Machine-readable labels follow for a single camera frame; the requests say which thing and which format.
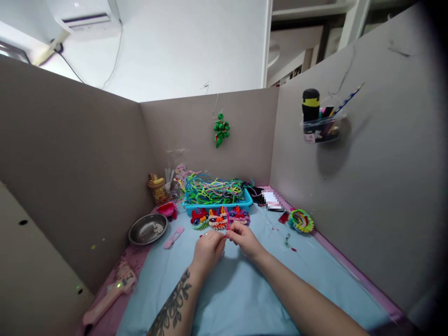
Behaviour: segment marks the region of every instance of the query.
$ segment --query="gray partition board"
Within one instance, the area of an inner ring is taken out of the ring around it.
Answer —
[[[278,88],[141,103],[158,171],[184,163],[213,178],[268,184]],[[229,138],[216,148],[215,117],[223,110]]]
[[[448,105],[419,11],[404,11],[280,88],[270,181],[406,312],[437,277],[446,201]],[[346,106],[341,138],[306,144],[303,91],[316,88],[322,101],[349,67],[337,95],[365,84]]]
[[[96,292],[154,207],[139,104],[5,56],[0,69],[0,180]]]

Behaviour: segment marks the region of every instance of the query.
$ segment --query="hand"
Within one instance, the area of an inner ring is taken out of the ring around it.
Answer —
[[[247,257],[252,261],[266,253],[265,248],[261,246],[252,230],[244,224],[233,223],[229,230],[227,230],[227,237],[229,237],[230,241],[235,245],[239,245]]]
[[[226,238],[216,231],[207,231],[196,242],[195,255],[190,266],[190,271],[196,270],[198,275],[204,279],[219,261],[224,251]]]

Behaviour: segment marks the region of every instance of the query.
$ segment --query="metal bowl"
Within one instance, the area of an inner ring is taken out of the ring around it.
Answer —
[[[154,231],[155,224],[163,227],[161,233]],[[146,215],[136,221],[129,229],[129,241],[135,245],[147,245],[159,239],[168,227],[168,219],[159,213]]]

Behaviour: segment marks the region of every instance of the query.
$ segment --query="glue gun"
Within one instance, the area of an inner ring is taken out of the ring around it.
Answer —
[[[107,292],[106,296],[93,308],[84,314],[83,325],[86,326],[85,335],[90,329],[98,323],[111,305],[123,293],[129,294],[137,284],[137,277],[126,262],[121,262],[117,271],[117,279],[119,279]]]

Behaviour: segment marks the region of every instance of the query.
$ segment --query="light blue tablecloth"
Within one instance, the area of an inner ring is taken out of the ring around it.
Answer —
[[[366,330],[389,321],[387,313],[312,237],[278,222],[281,213],[252,205],[250,228],[262,245],[295,274],[342,308]],[[191,263],[197,239],[181,209],[178,219],[154,243],[118,328],[118,336],[145,335]],[[178,226],[185,231],[169,250],[163,245]],[[297,252],[283,246],[289,243]],[[227,241],[225,257],[205,283],[196,306],[193,335],[297,335],[298,331],[261,273],[238,246]]]

